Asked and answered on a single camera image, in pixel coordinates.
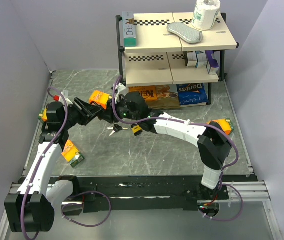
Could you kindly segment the black key bunch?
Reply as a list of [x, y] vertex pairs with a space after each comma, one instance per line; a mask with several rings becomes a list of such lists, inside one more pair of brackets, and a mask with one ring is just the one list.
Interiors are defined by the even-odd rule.
[[128, 128], [122, 127], [118, 124], [114, 124], [112, 127], [107, 127], [106, 129], [111, 130], [111, 133], [109, 134], [109, 136], [112, 136], [114, 133], [117, 133], [122, 130], [128, 130]]

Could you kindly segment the yellow padlock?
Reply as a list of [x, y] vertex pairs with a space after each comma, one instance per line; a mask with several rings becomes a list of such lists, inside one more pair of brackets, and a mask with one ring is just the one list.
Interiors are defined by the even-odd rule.
[[142, 134], [142, 128], [136, 123], [131, 125], [131, 130], [132, 130], [134, 136], [138, 136], [138, 135]]

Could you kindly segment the black padlock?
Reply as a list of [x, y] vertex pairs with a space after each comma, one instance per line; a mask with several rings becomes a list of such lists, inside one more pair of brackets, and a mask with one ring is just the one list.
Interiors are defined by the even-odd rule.
[[102, 109], [98, 112], [97, 117], [100, 121], [109, 122], [111, 120], [111, 113], [107, 109]]

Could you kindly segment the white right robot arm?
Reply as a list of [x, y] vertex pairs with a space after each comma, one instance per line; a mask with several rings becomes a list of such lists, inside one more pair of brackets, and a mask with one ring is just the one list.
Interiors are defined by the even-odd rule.
[[224, 161], [233, 146], [217, 123], [195, 124], [151, 109], [137, 92], [130, 92], [126, 96], [117, 94], [116, 97], [100, 93], [94, 101], [104, 109], [104, 120], [122, 122], [129, 119], [130, 125], [137, 124], [146, 132], [172, 136], [197, 147], [204, 164], [201, 196], [212, 199], [217, 194]]

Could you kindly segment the orange box by right arm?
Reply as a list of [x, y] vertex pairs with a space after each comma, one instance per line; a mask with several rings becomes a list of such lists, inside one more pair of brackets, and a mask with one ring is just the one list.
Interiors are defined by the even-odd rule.
[[217, 123], [228, 136], [234, 131], [234, 126], [229, 118], [216, 119], [212, 121]]

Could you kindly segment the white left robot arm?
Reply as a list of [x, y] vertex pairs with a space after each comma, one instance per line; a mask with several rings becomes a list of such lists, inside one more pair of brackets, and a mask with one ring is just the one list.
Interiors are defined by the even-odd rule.
[[54, 101], [45, 109], [47, 120], [42, 125], [32, 167], [17, 192], [8, 194], [4, 201], [14, 233], [48, 232], [62, 202], [66, 198], [75, 201], [80, 197], [81, 189], [75, 177], [61, 177], [52, 189], [48, 189], [48, 184], [69, 138], [68, 130], [75, 125], [87, 125], [103, 110], [77, 97], [68, 106]]

